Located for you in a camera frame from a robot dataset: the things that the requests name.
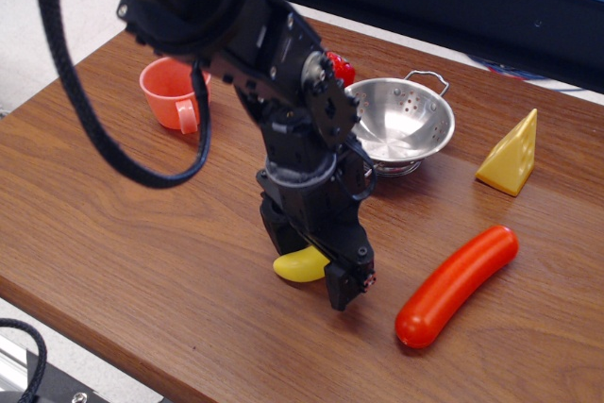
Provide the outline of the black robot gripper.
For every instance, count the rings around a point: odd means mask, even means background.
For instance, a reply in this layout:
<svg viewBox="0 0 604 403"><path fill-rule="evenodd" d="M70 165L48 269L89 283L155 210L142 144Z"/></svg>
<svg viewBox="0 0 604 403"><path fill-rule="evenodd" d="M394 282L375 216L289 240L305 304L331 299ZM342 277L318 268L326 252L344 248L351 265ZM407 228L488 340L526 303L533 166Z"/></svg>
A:
<svg viewBox="0 0 604 403"><path fill-rule="evenodd" d="M266 160L257 173L260 216L280 256L314 246L325 267L331 308L344 311L374 284L374 251L359 220L371 193L362 157L323 157L311 168Z"/></svg>

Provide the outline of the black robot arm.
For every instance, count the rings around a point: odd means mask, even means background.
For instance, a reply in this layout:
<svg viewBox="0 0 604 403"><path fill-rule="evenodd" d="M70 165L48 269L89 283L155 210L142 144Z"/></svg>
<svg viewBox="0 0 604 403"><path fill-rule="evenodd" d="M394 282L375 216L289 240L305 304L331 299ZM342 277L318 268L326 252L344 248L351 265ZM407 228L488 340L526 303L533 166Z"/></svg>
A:
<svg viewBox="0 0 604 403"><path fill-rule="evenodd" d="M127 30L159 54L230 84L260 128L260 214L278 254L307 245L326 258L342 311L375 281L359 220L375 180L354 135L358 100L344 91L320 37L284 0L122 0Z"/></svg>

